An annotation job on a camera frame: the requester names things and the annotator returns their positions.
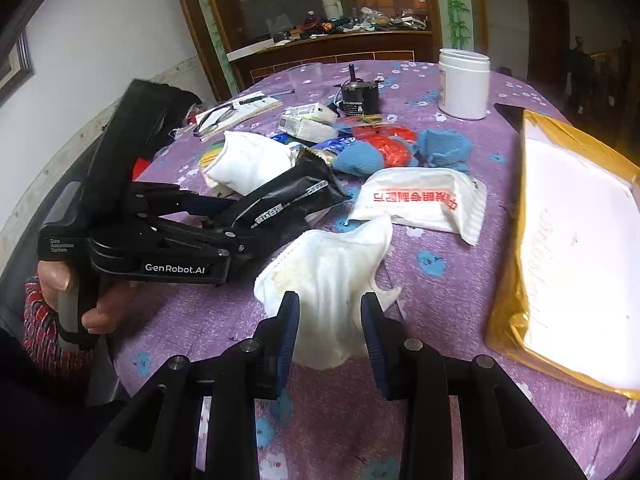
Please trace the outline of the person's left hand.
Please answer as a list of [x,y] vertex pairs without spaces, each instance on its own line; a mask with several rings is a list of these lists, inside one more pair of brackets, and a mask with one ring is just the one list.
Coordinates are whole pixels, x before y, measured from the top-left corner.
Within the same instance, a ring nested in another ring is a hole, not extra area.
[[[44,302],[57,311],[58,295],[72,289],[72,269],[65,262],[39,261],[37,276]],[[128,316],[129,306],[136,298],[137,292],[137,282],[116,282],[107,287],[96,300],[96,306],[82,316],[82,326],[90,334],[113,333]]]

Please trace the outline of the red striped sleeve forearm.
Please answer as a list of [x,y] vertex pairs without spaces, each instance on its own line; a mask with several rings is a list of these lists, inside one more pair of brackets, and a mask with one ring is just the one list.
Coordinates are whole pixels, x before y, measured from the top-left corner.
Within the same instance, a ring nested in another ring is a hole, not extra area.
[[44,301],[38,278],[25,283],[22,346],[37,367],[50,376],[68,377],[88,372],[94,351],[64,350],[58,343],[56,313]]

